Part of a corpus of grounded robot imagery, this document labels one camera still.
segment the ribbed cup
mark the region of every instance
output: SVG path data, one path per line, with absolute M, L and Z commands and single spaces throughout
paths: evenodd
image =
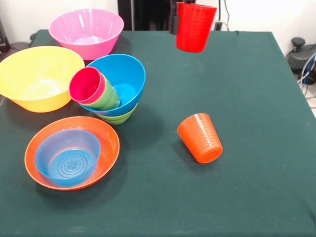
M 207 114 L 195 114 L 180 123 L 180 138 L 199 163 L 216 160 L 223 152 L 214 125 Z

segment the cup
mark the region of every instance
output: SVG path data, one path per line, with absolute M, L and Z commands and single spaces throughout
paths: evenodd
M 212 162 L 223 152 L 221 141 L 207 114 L 195 114 L 186 118 L 178 126 L 177 132 L 199 163 Z
M 85 67 L 74 75 L 69 93 L 73 100 L 97 110 L 115 109 L 120 103 L 115 88 L 94 67 Z
M 176 46 L 186 52 L 202 52 L 206 45 L 217 8 L 177 2 Z

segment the blue bowl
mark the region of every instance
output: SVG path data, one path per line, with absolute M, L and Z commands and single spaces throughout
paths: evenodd
M 74 186 L 95 171 L 100 156 L 99 140 L 90 132 L 66 129 L 46 138 L 35 155 L 38 171 L 54 184 Z
M 100 111 L 84 105 L 86 110 L 103 116 L 119 116 L 131 111 L 140 100 L 146 81 L 143 64 L 126 54 L 111 54 L 88 65 L 101 72 L 117 90 L 120 105 L 112 110 Z

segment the plastic bowl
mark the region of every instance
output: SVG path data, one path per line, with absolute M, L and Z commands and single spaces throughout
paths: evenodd
M 0 94 L 32 112 L 54 111 L 70 101 L 69 83 L 83 67 L 82 58 L 69 49 L 28 48 L 0 63 Z
M 84 60 L 108 55 L 124 28 L 123 19 L 103 9 L 80 9 L 56 17 L 50 35 L 65 48 L 77 52 Z
M 83 108 L 97 115 L 119 116 L 136 106 L 146 81 L 145 68 L 138 59 L 126 54 L 111 54 L 93 61 L 88 66 L 99 70 L 114 86 L 120 98 L 120 105 L 112 110 L 100 111 L 80 104 Z
M 83 129 L 91 132 L 100 142 L 101 153 L 95 172 L 83 183 L 61 187 L 41 175 L 35 163 L 35 155 L 40 144 L 50 135 L 64 129 Z M 70 117 L 53 122 L 39 131 L 29 142 L 25 151 L 24 163 L 28 174 L 37 183 L 55 190 L 72 191 L 89 187 L 104 177 L 113 167 L 119 155 L 119 138 L 107 123 L 92 117 Z
M 100 143 L 90 132 L 67 129 L 43 141 L 36 152 L 36 166 L 53 183 L 69 187 L 88 179 L 100 156 Z
M 97 115 L 99 116 L 103 121 L 109 123 L 109 124 L 112 124 L 112 125 L 118 125 L 118 124 L 121 124 L 121 123 L 124 123 L 131 115 L 132 113 L 134 112 L 134 110 L 136 109 L 136 106 L 129 112 L 127 112 L 126 114 L 124 115 L 120 115 L 120 116 L 103 116 L 103 115 Z

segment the pink bowl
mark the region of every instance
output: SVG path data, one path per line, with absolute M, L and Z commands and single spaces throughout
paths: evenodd
M 124 27 L 123 19 L 103 9 L 80 9 L 56 17 L 50 35 L 61 46 L 78 53 L 83 60 L 108 55 Z

